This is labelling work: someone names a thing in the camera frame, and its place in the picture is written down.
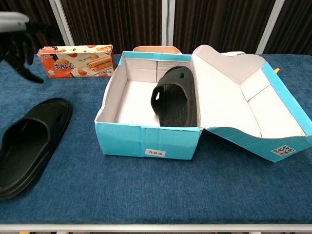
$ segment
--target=white sticker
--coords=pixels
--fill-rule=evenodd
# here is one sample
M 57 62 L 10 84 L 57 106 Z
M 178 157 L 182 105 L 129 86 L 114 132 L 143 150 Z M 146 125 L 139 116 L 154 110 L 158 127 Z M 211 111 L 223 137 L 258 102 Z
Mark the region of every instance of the white sticker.
M 158 156 L 158 157 L 165 157 L 166 151 L 146 149 L 145 150 L 145 154 L 146 155 Z
M 296 150 L 291 148 L 291 147 L 289 147 L 289 146 L 287 146 L 287 145 L 283 145 L 283 146 L 281 146 L 279 148 L 271 150 L 271 152 L 274 153 L 274 154 L 277 154 L 278 156 L 283 157 L 283 156 L 286 156 L 288 154 L 296 152 Z

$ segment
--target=table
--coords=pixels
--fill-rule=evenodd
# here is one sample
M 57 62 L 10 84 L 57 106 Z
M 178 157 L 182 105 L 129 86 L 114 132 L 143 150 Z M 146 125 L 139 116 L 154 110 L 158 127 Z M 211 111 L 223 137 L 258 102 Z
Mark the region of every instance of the table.
M 263 55 L 312 118 L 312 57 Z M 94 118 L 108 78 L 22 79 L 0 63 L 0 136 L 63 97 L 71 122 L 40 177 L 0 201 L 0 231 L 312 231 L 312 149 L 271 163 L 204 131 L 190 161 L 104 156 Z

